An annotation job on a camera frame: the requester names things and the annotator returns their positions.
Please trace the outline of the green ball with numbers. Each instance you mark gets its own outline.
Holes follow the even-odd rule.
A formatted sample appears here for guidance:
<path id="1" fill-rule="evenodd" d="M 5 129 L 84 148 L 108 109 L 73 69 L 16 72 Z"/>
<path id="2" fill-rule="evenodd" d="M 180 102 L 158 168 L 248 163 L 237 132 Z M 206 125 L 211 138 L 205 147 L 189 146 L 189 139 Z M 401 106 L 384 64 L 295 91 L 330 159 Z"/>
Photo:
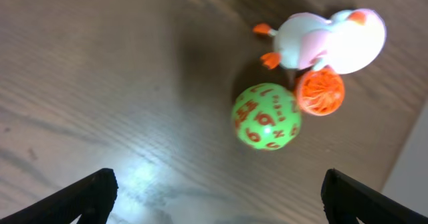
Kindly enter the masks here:
<path id="1" fill-rule="evenodd" d="M 256 150 L 278 150 L 300 132 L 302 115 L 294 95 L 281 85 L 262 83 L 244 90 L 231 112 L 235 135 Z"/>

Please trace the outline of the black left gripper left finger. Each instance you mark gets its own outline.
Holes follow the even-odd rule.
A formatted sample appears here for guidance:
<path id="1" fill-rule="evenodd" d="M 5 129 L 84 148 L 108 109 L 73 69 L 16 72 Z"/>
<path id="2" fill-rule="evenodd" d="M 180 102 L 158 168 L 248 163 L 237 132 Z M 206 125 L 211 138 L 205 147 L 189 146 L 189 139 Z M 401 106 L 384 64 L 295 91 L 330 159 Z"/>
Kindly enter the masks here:
<path id="1" fill-rule="evenodd" d="M 1 219 L 1 224 L 104 224 L 113 210 L 118 184 L 112 169 L 100 169 L 74 184 Z"/>

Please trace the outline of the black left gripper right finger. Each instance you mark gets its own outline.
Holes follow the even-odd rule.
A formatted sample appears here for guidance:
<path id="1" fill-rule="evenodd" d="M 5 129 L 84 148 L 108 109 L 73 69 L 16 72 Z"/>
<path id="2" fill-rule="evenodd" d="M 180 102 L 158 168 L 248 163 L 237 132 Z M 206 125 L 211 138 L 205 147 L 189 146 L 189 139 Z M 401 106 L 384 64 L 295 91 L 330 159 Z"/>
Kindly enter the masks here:
<path id="1" fill-rule="evenodd" d="M 427 224 L 427 218 L 336 170 L 326 171 L 321 199 L 329 224 Z"/>

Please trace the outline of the pink white duck toy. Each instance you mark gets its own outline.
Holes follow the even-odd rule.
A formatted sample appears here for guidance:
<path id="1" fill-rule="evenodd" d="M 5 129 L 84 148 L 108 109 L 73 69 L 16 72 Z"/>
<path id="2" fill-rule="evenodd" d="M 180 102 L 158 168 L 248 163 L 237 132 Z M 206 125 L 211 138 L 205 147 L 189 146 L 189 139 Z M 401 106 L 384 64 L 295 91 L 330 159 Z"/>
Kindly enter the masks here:
<path id="1" fill-rule="evenodd" d="M 273 50 L 261 56 L 269 69 L 331 68 L 351 74 L 371 64 L 384 48 L 387 27 L 372 9 L 345 9 L 324 18 L 313 13 L 296 13 L 278 29 L 266 23 L 253 32 L 273 39 Z"/>

